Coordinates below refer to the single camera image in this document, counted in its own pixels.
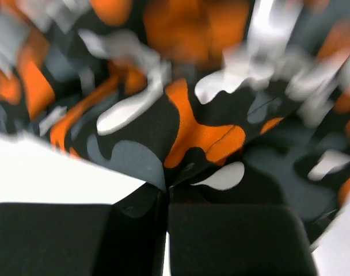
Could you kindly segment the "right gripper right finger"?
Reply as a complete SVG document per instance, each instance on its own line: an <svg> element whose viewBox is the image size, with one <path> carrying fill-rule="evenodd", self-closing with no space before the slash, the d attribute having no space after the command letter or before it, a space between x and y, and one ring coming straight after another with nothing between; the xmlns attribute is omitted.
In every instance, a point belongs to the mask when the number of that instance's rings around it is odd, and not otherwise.
<svg viewBox="0 0 350 276"><path fill-rule="evenodd" d="M170 204L172 275L317 275L301 220L281 205Z"/></svg>

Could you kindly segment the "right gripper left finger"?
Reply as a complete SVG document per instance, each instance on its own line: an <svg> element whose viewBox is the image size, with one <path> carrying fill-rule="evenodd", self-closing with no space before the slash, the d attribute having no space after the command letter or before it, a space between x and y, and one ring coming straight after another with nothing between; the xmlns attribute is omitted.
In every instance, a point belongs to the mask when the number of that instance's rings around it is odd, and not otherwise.
<svg viewBox="0 0 350 276"><path fill-rule="evenodd" d="M163 194L113 205L0 204L0 275L160 275Z"/></svg>

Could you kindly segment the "orange camouflage shorts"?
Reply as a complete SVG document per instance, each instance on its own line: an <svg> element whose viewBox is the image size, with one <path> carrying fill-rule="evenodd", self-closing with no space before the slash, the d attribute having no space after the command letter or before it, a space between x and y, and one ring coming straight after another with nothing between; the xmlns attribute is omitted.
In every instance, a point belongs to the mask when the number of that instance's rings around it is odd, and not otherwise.
<svg viewBox="0 0 350 276"><path fill-rule="evenodd" d="M315 242L350 187L350 1L0 1L0 133L24 132L286 204Z"/></svg>

